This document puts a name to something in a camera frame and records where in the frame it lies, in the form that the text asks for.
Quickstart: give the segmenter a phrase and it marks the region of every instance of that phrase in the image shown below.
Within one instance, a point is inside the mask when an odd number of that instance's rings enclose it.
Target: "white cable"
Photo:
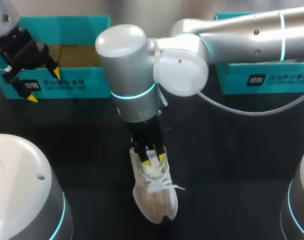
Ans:
[[[210,99],[209,97],[205,96],[202,92],[199,92],[198,95],[203,98],[204,100],[208,101],[209,103],[217,106],[218,108],[224,109],[226,111],[229,111],[231,113],[235,113],[235,114],[239,114],[239,115],[245,115],[245,116],[266,116],[266,115],[271,115],[271,114],[276,114],[276,113],[280,113],[283,112],[289,108],[292,108],[293,106],[299,104],[300,102],[302,102],[304,100],[304,95],[302,95],[301,97],[299,97],[298,99],[290,102],[289,104],[273,109],[273,110],[269,110],[269,111],[259,111],[259,112],[250,112],[250,111],[241,111],[241,110],[236,110],[233,108],[230,108],[228,106],[224,106],[216,101],[213,101],[212,99]]]
[[[168,101],[166,100],[166,98],[164,97],[161,89],[159,86],[157,86],[157,93],[158,93],[158,96],[160,97],[164,107],[167,107],[168,106]]]

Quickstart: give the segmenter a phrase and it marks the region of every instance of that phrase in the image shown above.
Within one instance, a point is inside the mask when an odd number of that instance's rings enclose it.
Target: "screw hole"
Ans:
[[[4,14],[4,15],[2,16],[2,21],[5,22],[5,23],[7,23],[8,21],[10,21],[9,15]]]
[[[37,173],[36,174],[36,178],[37,179],[39,179],[39,180],[44,180],[44,179],[46,179],[42,174],[40,174],[40,173]]]

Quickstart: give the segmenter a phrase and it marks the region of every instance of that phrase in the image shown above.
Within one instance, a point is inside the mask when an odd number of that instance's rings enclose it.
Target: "robotic arm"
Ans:
[[[2,76],[20,97],[37,102],[17,74],[23,69],[33,70],[45,64],[50,74],[60,79],[58,64],[51,57],[49,47],[35,41],[27,29],[18,26],[19,21],[19,14],[10,0],[0,0],[0,55],[8,64]]]
[[[177,96],[205,86],[209,64],[259,63],[304,58],[304,7],[225,20],[183,19],[167,38],[147,38],[135,25],[101,33],[96,50],[127,122],[155,116],[160,101],[155,83]]]

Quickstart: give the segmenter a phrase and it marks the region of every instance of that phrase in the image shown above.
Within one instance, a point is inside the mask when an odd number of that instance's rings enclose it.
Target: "shoe tongue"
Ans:
[[[163,174],[162,171],[160,170],[161,163],[157,157],[157,153],[155,150],[148,150],[148,151],[146,151],[146,154],[150,160],[151,166],[148,166],[147,164],[142,163],[143,173],[151,179],[157,179],[160,176],[162,176],[162,174]]]

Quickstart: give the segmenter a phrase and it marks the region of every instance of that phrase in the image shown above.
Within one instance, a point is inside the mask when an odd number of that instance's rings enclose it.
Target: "teal cardboard box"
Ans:
[[[216,20],[254,12],[217,13]],[[215,65],[221,91],[232,94],[304,93],[304,62],[264,62]]]
[[[36,41],[50,46],[94,46],[98,35],[110,25],[108,16],[21,17],[19,23]],[[10,84],[4,83],[2,73],[7,66],[0,56],[0,87],[8,99],[21,99]],[[33,89],[37,99],[110,97],[101,67],[60,67],[59,73],[57,80],[46,68],[37,68],[21,71],[18,77]]]

